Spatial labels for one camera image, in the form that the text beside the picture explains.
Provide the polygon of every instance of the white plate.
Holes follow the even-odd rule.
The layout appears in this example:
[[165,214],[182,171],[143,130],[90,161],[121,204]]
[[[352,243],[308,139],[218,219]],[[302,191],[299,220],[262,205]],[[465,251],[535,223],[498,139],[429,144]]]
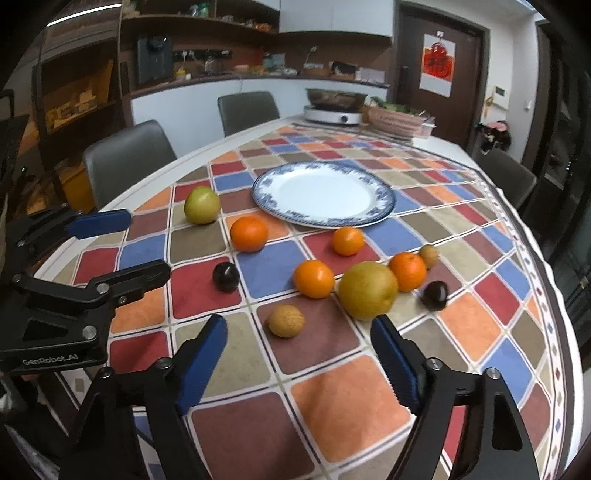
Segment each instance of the white plate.
[[298,225],[366,226],[394,209],[394,192],[370,172],[342,161],[298,162],[272,168],[252,186],[255,203]]

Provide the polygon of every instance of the pink basket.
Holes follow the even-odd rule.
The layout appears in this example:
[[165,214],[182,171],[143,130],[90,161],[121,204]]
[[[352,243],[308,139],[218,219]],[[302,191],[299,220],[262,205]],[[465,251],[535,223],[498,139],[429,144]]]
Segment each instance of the pink basket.
[[392,135],[418,137],[424,121],[424,118],[408,113],[395,112],[379,106],[369,107],[369,123]]

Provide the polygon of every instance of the wall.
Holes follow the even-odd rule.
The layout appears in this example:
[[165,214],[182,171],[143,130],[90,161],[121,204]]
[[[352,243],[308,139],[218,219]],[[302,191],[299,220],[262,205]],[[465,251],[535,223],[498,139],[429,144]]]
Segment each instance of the wall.
[[535,13],[513,25],[513,87],[506,120],[511,129],[511,147],[507,153],[521,162],[530,136],[538,88],[538,36],[536,22],[542,15]]
[[[513,37],[509,25],[510,17],[495,18],[494,5],[480,0],[411,0],[413,3],[436,8],[458,17],[465,18],[491,32],[491,49],[488,64],[486,96],[492,94],[495,85],[511,91],[513,80]],[[482,108],[482,121],[504,120],[506,111],[491,106],[485,116]]]

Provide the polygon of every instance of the door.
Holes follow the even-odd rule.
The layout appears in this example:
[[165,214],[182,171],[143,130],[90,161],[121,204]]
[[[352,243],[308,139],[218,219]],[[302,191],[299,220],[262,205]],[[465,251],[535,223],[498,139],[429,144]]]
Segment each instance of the door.
[[[436,137],[466,148],[475,120],[481,76],[482,39],[478,32],[460,28],[458,21],[418,8],[401,7],[398,37],[398,90],[396,103],[435,116]],[[425,35],[455,45],[453,77],[449,97],[420,88]]]

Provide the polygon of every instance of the blue gripper pad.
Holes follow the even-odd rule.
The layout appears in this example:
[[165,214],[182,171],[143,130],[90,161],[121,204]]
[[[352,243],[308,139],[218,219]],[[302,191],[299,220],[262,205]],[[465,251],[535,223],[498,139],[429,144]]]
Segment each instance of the blue gripper pad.
[[207,383],[228,341],[228,324],[224,317],[214,314],[207,322],[214,322],[213,329],[197,350],[181,381],[177,400],[177,408],[181,415],[186,415],[191,407],[201,401]]
[[421,406],[417,377],[383,322],[380,318],[372,322],[371,344],[398,402],[416,415]]
[[78,239],[107,233],[122,232],[131,225],[131,214],[127,210],[110,210],[108,212],[80,215],[69,225],[66,232]]

